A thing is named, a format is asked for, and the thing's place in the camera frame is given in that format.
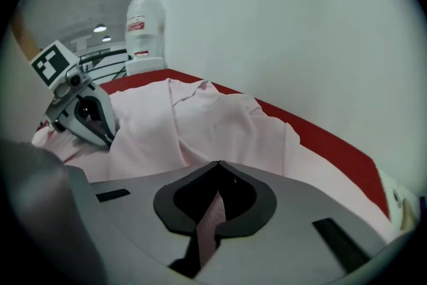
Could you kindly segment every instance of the black rectangular strip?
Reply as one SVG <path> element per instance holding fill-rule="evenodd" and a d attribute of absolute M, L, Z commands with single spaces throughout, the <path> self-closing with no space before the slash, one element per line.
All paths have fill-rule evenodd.
<path fill-rule="evenodd" d="M 96 194 L 96 197 L 100 202 L 115 200 L 116 198 L 130 195 L 126 189 L 114 190 L 112 192 L 103 192 L 101 194 Z"/>
<path fill-rule="evenodd" d="M 313 226 L 347 273 L 353 272 L 369 261 L 369 256 L 333 219 L 315 221 Z"/>

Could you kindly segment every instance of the pink cloth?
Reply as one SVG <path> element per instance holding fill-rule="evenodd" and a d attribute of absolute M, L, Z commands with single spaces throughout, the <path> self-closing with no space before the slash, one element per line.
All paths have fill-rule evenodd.
<path fill-rule="evenodd" d="M 49 128 L 38 133 L 34 143 L 82 168 L 90 182 L 147 176 L 212 160 L 245 164 L 312 184 L 365 220 L 386 242 L 397 236 L 361 189 L 301 146 L 289 124 L 268 117 L 248 95 L 221 94 L 208 81 L 167 79 L 114 93 L 111 103 L 119 129 L 109 152 L 95 151 L 69 133 L 49 136 Z"/>

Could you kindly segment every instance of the pink fabric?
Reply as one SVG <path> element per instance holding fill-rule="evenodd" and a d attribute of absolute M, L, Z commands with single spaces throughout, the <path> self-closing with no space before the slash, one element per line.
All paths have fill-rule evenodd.
<path fill-rule="evenodd" d="M 384 213 L 350 179 L 301 146 L 289 124 L 268 117 L 248 95 L 221 94 L 208 81 L 167 79 L 114 93 L 111 103 L 119 129 L 109 152 L 95 152 L 68 133 L 48 137 L 45 131 L 34 142 L 82 168 L 90 182 L 212 160 L 245 164 L 312 184 L 365 220 L 386 242 L 397 236 Z"/>

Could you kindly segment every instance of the white wall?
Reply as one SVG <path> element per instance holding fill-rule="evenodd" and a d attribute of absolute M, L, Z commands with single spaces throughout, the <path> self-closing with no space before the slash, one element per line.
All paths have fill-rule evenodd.
<path fill-rule="evenodd" d="M 126 49 L 126 42 L 121 41 L 121 42 L 115 42 L 115 43 L 110 43 L 110 44 L 98 45 L 97 47 L 92 47 L 91 49 L 87 49 L 85 51 L 79 51 L 77 56 L 82 56 L 82 55 L 85 55 L 86 53 L 92 53 L 94 51 L 99 51 L 99 50 L 107 49 L 107 48 L 110 48 L 111 51 Z M 123 63 L 119 63 L 119 64 L 115 64 L 115 65 L 109 65 L 111 63 L 120 62 L 120 61 L 122 61 Z M 124 63 L 125 61 L 127 61 L 127 53 L 120 53 L 118 55 L 112 55 L 112 56 L 106 57 L 106 58 L 102 59 L 95 66 L 95 68 L 102 67 L 103 65 L 109 65 L 109 66 L 101 68 L 101 69 L 95 69 L 93 71 L 89 71 L 89 75 L 92 77 L 92 79 L 95 79 L 95 78 L 101 77 L 103 75 L 108 75 L 111 73 L 117 73 L 118 71 L 123 69 L 123 67 L 125 66 L 125 63 Z M 101 83 L 111 81 L 113 78 L 114 78 L 114 75 L 105 76 L 105 77 L 102 77 L 100 79 L 96 79 L 94 82 L 96 84 L 101 84 Z"/>
<path fill-rule="evenodd" d="M 426 189 L 426 26 L 415 0 L 160 0 L 170 68 L 284 108 Z"/>

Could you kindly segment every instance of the red table edge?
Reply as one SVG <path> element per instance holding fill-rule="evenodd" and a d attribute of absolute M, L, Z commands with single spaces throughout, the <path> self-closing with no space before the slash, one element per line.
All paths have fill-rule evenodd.
<path fill-rule="evenodd" d="M 116 91 L 141 87 L 152 82 L 163 81 L 167 78 L 177 79 L 186 83 L 193 83 L 201 80 L 198 77 L 176 70 L 164 69 L 122 77 L 107 83 L 102 83 L 100 86 L 108 94 L 112 94 Z M 214 83 L 214 85 L 218 91 L 223 94 L 239 93 L 238 91 L 216 83 Z M 261 105 L 264 113 L 268 116 L 277 117 L 283 122 L 288 122 L 300 136 L 303 146 L 334 164 L 389 218 L 386 194 L 382 187 L 380 174 L 370 157 L 344 140 L 309 121 L 264 101 L 258 99 L 257 101 Z"/>

